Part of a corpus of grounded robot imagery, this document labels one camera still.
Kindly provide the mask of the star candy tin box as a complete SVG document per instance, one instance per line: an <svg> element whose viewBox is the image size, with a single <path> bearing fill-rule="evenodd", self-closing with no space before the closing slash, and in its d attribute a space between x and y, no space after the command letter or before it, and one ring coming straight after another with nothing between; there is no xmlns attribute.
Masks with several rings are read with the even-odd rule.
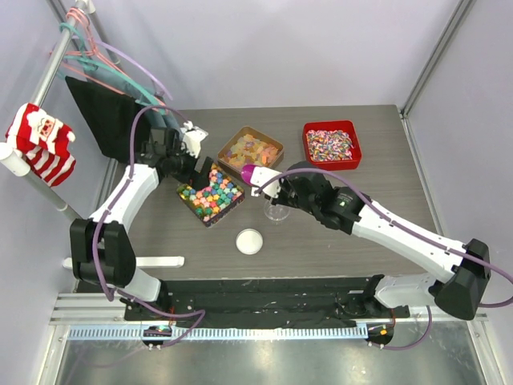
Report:
<svg viewBox="0 0 513 385"><path fill-rule="evenodd" d="M179 199L206 228L226 217L245 197L244 189L217 164L212 165L208 180L209 185L201 190L188 184L176 190Z"/></svg>

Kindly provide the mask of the purple plastic scoop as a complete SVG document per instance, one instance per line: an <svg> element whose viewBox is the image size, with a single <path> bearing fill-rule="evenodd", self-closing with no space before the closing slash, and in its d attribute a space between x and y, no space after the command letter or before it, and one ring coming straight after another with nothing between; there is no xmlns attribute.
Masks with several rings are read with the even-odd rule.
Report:
<svg viewBox="0 0 513 385"><path fill-rule="evenodd" d="M261 168L255 164L246 164L240 172L243 182L250 186L259 184L259 175Z"/></svg>

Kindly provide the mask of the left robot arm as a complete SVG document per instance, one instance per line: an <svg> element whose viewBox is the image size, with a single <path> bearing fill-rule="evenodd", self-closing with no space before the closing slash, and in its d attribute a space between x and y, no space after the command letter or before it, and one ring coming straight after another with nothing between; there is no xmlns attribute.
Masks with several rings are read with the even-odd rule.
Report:
<svg viewBox="0 0 513 385"><path fill-rule="evenodd" d="M123 179L87 219L70 227L71 270L76 279L100 286L112 297L115 290L143 301L143 311L155 320L165 318L171 301L162 282L136 264L128 232L143 203L166 177L194 188L208 185L213 160L196 169L201 144L208 133L187 122L179 129L160 129L162 138L130 145Z"/></svg>

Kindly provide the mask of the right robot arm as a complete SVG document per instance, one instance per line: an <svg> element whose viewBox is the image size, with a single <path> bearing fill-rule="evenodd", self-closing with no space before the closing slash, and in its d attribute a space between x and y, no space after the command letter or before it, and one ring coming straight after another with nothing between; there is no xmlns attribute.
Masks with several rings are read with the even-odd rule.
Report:
<svg viewBox="0 0 513 385"><path fill-rule="evenodd" d="M260 168L253 177L272 203L300 209L328 229L379 244L412 261L424 274L380 276L362 296L363 310L378 317L398 306L430 306L462 320L475 317L490 281L488 245L454 241L421 228L349 187L334 187L321 170Z"/></svg>

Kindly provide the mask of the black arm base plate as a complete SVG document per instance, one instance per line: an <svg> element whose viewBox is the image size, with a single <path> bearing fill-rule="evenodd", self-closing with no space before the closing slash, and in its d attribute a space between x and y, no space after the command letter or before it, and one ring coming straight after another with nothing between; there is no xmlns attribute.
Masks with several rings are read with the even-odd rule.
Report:
<svg viewBox="0 0 513 385"><path fill-rule="evenodd" d="M383 306L371 278L262 278L167 281L158 310L178 314L176 325L211 329L352 327L364 319L408 318L408 306Z"/></svg>

